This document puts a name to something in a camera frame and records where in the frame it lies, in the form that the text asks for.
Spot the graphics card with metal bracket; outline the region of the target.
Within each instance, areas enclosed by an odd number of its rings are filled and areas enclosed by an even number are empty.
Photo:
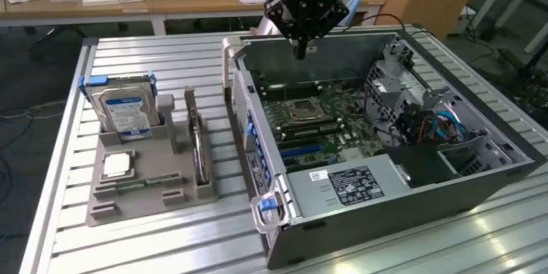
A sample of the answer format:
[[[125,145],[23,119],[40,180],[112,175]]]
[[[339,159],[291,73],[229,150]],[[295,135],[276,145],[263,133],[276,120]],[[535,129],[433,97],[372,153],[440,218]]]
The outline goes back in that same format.
[[[195,98],[195,89],[189,86],[184,88],[184,99],[187,106],[187,122],[188,122],[188,137],[193,150],[193,164],[195,164],[195,181],[196,186],[207,185],[209,183],[209,172],[205,168],[205,154],[204,154],[204,126],[203,118],[197,111],[197,103]]]

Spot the metal disk bay cage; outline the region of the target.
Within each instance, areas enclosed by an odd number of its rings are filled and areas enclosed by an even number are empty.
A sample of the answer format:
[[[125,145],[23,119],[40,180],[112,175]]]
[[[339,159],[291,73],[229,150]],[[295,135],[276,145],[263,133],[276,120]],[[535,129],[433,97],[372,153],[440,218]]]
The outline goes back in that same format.
[[[451,89],[432,88],[413,69],[415,50],[408,42],[393,37],[381,49],[365,78],[365,115],[383,124],[395,125],[411,108],[431,110],[440,118],[461,123],[451,109]]]

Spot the metal CPU socket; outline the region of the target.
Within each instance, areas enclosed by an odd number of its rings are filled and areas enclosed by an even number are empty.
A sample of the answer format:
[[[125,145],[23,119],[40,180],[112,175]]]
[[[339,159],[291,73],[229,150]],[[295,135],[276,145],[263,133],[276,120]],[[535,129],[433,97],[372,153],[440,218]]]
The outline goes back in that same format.
[[[320,101],[315,97],[287,101],[284,105],[295,123],[319,121],[325,118]]]

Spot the green motherboard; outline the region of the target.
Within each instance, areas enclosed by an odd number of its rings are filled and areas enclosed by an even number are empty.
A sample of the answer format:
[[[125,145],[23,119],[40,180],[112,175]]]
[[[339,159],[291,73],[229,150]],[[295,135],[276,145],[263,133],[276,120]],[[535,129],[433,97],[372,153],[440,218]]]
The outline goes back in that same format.
[[[395,146],[396,134],[381,128],[381,120],[365,115],[365,80],[360,77],[337,80],[308,81],[303,83],[275,83],[265,75],[253,76],[259,90],[260,102],[273,135],[275,148],[279,151],[319,144],[321,151],[293,157],[281,157],[288,172],[347,162],[340,152],[357,147],[364,158],[380,154],[383,149]],[[319,121],[295,123],[289,117],[284,103],[295,99],[317,98],[325,118]],[[337,133],[283,141],[276,128],[308,123],[344,123]]]

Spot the installed RAM stick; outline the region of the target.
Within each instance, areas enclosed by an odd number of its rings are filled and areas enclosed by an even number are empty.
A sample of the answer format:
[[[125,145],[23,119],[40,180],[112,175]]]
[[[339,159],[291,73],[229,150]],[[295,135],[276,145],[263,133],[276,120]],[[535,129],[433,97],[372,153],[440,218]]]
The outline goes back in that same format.
[[[289,141],[293,139],[337,133],[344,129],[344,126],[344,123],[340,122],[295,124],[291,126],[277,127],[276,134],[283,141]]]

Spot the blue expansion slot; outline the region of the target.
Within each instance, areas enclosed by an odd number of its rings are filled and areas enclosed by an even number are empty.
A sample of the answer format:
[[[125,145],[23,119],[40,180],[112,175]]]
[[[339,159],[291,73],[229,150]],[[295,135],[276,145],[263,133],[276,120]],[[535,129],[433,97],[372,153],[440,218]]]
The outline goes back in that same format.
[[[304,155],[304,154],[309,154],[309,153],[316,153],[319,151],[321,151],[321,146],[319,144],[313,144],[313,145],[309,145],[309,146],[303,146],[303,147],[299,147],[299,148],[281,150],[280,151],[280,156],[283,158],[293,157],[293,156],[299,156],[299,155]]]

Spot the silver chipset heatsink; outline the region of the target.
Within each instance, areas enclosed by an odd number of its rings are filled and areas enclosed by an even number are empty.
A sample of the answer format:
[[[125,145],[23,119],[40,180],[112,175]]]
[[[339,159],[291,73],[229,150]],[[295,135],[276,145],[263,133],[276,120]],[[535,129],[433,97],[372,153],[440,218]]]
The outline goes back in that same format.
[[[343,149],[340,155],[344,161],[364,159],[364,155],[357,147]]]

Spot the black equipment stand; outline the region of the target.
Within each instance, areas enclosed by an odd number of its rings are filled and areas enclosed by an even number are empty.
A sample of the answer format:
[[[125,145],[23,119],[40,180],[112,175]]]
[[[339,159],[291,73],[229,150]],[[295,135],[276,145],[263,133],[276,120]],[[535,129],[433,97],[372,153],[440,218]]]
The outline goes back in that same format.
[[[508,89],[513,98],[528,103],[535,108],[548,110],[548,69],[541,71],[537,68],[541,57],[548,52],[548,23],[536,34],[528,47],[533,43],[532,58],[524,63],[509,49],[499,49],[500,59],[511,66],[511,70],[503,75],[503,85]]]

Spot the black chair base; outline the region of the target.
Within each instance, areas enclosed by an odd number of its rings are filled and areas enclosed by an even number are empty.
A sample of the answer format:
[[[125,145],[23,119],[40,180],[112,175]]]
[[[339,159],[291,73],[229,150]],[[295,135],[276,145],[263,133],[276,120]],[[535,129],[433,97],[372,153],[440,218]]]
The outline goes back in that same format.
[[[72,59],[81,49],[83,42],[93,35],[87,30],[103,31],[108,23],[61,24],[52,28],[29,45],[28,56],[33,64]]]

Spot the grey power supply with label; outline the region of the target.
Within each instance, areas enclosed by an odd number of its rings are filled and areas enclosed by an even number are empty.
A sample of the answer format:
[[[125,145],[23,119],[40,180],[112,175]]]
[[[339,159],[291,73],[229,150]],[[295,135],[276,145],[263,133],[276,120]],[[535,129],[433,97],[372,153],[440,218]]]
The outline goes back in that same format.
[[[411,192],[407,170],[387,154],[288,175],[300,215],[329,216]]]

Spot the silver CPU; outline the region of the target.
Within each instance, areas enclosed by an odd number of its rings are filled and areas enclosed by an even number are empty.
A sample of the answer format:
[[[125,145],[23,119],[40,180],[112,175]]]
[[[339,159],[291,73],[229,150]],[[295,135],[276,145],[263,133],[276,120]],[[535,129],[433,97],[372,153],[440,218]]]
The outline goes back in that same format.
[[[115,153],[104,159],[103,178],[115,178],[125,175],[131,169],[131,156],[127,153]]]

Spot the green RAM stick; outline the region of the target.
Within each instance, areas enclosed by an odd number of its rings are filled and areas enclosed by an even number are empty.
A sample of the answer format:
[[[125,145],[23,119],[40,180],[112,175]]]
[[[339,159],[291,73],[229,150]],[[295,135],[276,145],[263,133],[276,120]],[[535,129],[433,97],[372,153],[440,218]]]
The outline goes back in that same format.
[[[165,180],[175,180],[177,176],[179,174],[167,174],[161,176],[153,176],[151,178],[129,180],[127,182],[116,183],[113,185],[113,188],[120,191],[132,191],[163,184]]]

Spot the grey parts rack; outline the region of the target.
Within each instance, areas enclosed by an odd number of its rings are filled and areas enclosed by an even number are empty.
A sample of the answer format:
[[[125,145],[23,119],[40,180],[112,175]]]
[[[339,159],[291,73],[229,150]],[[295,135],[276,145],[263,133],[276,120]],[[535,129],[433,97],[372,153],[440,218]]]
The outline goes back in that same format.
[[[172,120],[171,95],[157,97],[156,107],[164,116],[164,124],[152,127],[149,138],[123,141],[115,132],[99,134],[85,216],[89,227],[212,203],[219,199],[205,120],[203,119],[203,140],[209,183],[196,186],[187,118],[183,121]],[[103,178],[104,159],[115,153],[129,154],[129,172],[115,178]],[[113,188],[116,183],[167,174],[179,176],[175,180],[165,180],[163,184],[132,191]]]

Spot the white desk frame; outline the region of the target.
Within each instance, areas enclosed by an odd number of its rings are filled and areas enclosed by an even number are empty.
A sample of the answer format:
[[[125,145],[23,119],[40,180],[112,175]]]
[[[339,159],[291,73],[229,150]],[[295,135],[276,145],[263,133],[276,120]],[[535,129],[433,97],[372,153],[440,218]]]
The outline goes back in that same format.
[[[481,23],[495,2],[496,0],[485,0],[485,2],[483,3],[480,10],[477,11],[473,19],[471,20],[471,26],[473,28],[476,28],[479,24]],[[495,31],[501,29],[508,19],[511,18],[511,16],[519,9],[521,2],[524,2],[524,0],[511,0],[509,3],[503,7],[500,15],[495,18],[495,25],[492,26],[492,29]],[[535,34],[533,38],[528,42],[528,45],[525,46],[523,51],[527,54],[533,54],[535,52],[540,51],[544,43],[548,43],[548,19],[545,20],[543,27]]]

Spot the hard disk with blue bracket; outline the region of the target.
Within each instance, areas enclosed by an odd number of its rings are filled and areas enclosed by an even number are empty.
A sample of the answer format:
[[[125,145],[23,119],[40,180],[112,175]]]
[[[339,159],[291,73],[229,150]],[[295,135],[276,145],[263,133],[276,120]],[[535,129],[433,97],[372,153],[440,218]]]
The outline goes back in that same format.
[[[156,76],[111,77],[95,75],[79,78],[79,89],[91,103],[101,131],[115,132],[120,140],[132,141],[152,136],[152,127],[161,124],[156,108]]]

